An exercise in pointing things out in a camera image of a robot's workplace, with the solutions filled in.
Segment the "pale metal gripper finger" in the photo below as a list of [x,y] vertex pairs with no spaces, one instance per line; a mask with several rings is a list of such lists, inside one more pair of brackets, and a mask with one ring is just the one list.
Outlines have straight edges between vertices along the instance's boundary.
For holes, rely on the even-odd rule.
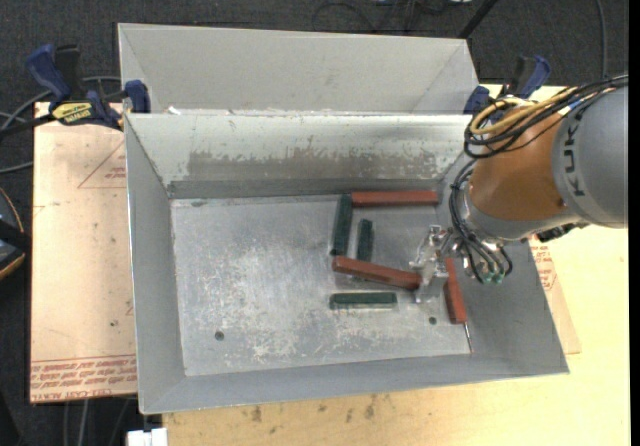
[[409,262],[412,271],[422,271],[429,263],[433,262],[433,247],[428,243],[421,244],[416,249],[415,257]]
[[414,291],[414,302],[424,303],[433,299],[437,299],[444,291],[447,283],[447,275],[434,273],[433,275],[423,278],[418,288]]

